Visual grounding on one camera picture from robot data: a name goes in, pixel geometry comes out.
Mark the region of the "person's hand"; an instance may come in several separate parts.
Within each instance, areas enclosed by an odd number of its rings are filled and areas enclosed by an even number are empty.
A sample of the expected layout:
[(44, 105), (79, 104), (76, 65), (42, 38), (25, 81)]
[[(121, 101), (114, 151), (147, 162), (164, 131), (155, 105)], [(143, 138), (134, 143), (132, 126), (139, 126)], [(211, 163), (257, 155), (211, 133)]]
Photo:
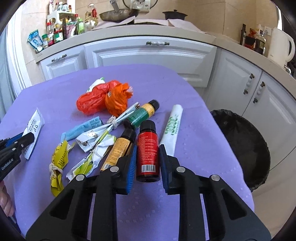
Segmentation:
[(15, 208), (14, 208), (14, 205), (11, 201), (11, 197), (9, 196), (9, 194), (7, 192), (4, 181), (1, 181), (1, 183), (0, 183), (0, 205), (7, 217), (13, 216), (13, 214), (15, 212)]

